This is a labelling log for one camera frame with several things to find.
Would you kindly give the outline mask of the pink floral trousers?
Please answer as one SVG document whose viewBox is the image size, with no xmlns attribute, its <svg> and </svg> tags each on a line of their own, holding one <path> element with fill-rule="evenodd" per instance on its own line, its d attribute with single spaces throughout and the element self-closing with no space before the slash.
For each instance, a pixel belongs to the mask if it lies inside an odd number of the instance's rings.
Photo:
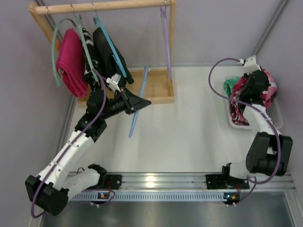
<svg viewBox="0 0 303 227">
<path fill-rule="evenodd" d="M 266 91 L 263 91 L 261 97 L 264 99 L 264 101 L 263 101 L 263 104 L 260 104 L 260 105 L 262 105 L 263 107 L 268 109 L 276 98 L 277 85 L 275 83 L 274 78 L 269 73 L 269 71 L 267 71 L 265 69 L 262 69 L 262 71 L 264 71 L 267 74 L 270 85 Z M 240 93 L 241 93 L 245 83 L 246 83 L 246 79 L 243 75 L 243 76 L 241 76 L 239 81 L 233 87 L 232 94 L 229 98 L 232 100 L 241 101 Z M 234 102 L 232 100 L 229 101 L 229 113 L 232 118 L 232 122 L 236 125 L 249 125 L 248 120 L 246 120 L 246 118 L 243 116 L 243 112 L 244 112 L 244 109 L 246 106 L 244 104 L 241 104 L 239 102 Z"/>
</svg>

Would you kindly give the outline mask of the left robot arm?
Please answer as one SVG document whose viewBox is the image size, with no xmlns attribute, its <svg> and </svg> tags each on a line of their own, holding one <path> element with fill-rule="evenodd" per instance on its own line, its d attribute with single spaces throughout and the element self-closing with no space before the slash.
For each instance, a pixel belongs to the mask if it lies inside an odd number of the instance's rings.
<svg viewBox="0 0 303 227">
<path fill-rule="evenodd" d="M 86 102 L 87 109 L 80 118 L 71 137 L 56 157 L 37 176 L 30 175 L 25 186 L 32 202 L 31 215 L 34 218 L 36 206 L 53 216 L 59 215 L 68 201 L 78 193 L 94 187 L 106 188 L 107 171 L 97 164 L 68 179 L 70 171 L 78 160 L 96 143 L 107 127 L 106 119 L 121 112 L 134 114 L 151 105 L 151 101 L 134 95 L 123 87 L 109 99 L 102 88 L 91 91 Z"/>
</svg>

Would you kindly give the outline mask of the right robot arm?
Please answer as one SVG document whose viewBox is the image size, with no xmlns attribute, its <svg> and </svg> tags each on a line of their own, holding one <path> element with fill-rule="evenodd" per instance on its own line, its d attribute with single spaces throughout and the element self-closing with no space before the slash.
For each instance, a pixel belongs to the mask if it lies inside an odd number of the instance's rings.
<svg viewBox="0 0 303 227">
<path fill-rule="evenodd" d="M 255 137 L 245 160 L 228 163 L 229 175 L 237 178 L 267 175 L 269 182 L 286 173 L 293 140 L 282 135 L 267 114 L 277 94 L 277 87 L 266 70 L 244 74 L 234 85 L 229 97 L 230 114 L 234 123 L 249 126 Z"/>
</svg>

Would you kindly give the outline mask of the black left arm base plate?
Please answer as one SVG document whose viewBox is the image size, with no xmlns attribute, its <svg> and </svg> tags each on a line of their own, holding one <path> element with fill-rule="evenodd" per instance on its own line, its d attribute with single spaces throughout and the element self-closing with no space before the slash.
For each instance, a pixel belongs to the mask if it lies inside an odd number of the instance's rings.
<svg viewBox="0 0 303 227">
<path fill-rule="evenodd" d="M 122 175 L 104 174 L 100 177 L 98 186 L 101 189 L 118 190 L 122 184 Z"/>
</svg>

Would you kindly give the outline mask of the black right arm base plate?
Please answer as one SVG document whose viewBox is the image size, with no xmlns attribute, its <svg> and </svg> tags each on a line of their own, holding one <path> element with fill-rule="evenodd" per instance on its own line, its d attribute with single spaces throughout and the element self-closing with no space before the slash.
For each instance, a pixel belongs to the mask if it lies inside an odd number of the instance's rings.
<svg viewBox="0 0 303 227">
<path fill-rule="evenodd" d="M 209 190 L 215 189 L 249 189 L 247 180 L 239 179 L 222 174 L 208 174 L 206 177 L 206 185 Z"/>
</svg>

